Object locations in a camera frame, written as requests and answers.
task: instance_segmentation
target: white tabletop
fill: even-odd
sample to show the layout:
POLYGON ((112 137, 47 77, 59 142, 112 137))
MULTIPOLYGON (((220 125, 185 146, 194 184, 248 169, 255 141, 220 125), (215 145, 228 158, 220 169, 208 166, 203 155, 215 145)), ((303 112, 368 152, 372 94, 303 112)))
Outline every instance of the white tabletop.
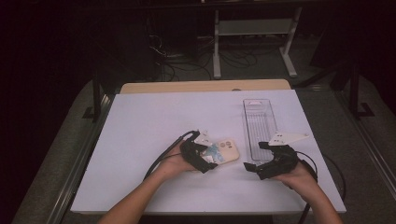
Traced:
POLYGON ((155 159, 183 133, 207 130, 213 141, 234 140, 240 158, 215 170, 184 173, 164 183, 146 214, 285 214, 305 202, 280 182, 260 180, 248 161, 243 100, 269 99, 280 132, 306 133, 290 144, 318 166, 318 182, 336 211, 346 208, 321 157, 295 91, 212 91, 121 94, 115 97, 71 211, 103 213, 137 187, 155 159))

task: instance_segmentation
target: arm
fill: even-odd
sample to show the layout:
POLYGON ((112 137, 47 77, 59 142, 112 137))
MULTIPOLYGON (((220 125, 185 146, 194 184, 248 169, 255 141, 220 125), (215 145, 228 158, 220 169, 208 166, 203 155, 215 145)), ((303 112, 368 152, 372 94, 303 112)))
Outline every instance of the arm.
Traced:
POLYGON ((157 189, 166 180, 194 168, 178 155, 180 144, 174 147, 168 155, 176 155, 163 160, 158 168, 146 178, 136 189, 112 207, 100 220, 106 223, 138 223, 149 201, 157 189))
POLYGON ((288 174, 278 175, 274 179, 280 180, 283 184, 294 189, 311 205, 317 223, 343 223, 329 198, 302 164, 298 163, 293 171, 288 174))

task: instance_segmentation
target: transparent tray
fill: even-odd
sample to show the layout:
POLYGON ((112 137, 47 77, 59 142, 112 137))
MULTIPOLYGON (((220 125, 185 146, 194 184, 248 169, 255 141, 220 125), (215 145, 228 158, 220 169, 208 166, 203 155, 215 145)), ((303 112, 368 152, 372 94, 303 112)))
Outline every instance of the transparent tray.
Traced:
POLYGON ((271 103, 266 99, 244 100, 245 138, 248 162, 263 164, 273 159, 270 150, 260 149, 259 142, 269 142, 277 131, 271 103))

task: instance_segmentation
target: clear plastic container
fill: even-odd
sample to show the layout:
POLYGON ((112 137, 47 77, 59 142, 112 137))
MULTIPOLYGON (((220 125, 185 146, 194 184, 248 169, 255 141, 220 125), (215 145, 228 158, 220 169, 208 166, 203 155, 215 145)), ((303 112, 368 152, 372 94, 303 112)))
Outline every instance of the clear plastic container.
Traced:
POLYGON ((277 131, 270 101, 244 100, 244 122, 248 162, 260 165, 271 161, 274 157, 272 152, 259 147, 259 142, 269 142, 277 131))

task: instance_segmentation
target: black clamp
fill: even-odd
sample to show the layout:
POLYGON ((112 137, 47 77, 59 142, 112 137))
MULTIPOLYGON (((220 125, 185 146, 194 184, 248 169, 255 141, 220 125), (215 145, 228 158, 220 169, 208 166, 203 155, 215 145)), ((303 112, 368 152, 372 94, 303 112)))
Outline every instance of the black clamp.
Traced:
POLYGON ((301 162, 309 173, 318 181, 318 177, 312 167, 306 161, 300 160, 297 156, 297 152, 289 145, 269 146, 268 142, 260 142, 259 147, 261 149, 271 150, 274 154, 274 158, 259 166, 247 162, 244 162, 244 165, 247 171, 256 173, 261 180, 289 173, 294 170, 298 162, 301 162))
POLYGON ((214 162, 207 162, 201 157, 201 153, 205 151, 207 147, 194 142, 199 135, 199 131, 192 132, 192 136, 180 145, 180 151, 181 156, 186 162, 204 174, 208 170, 215 169, 218 165, 214 162))

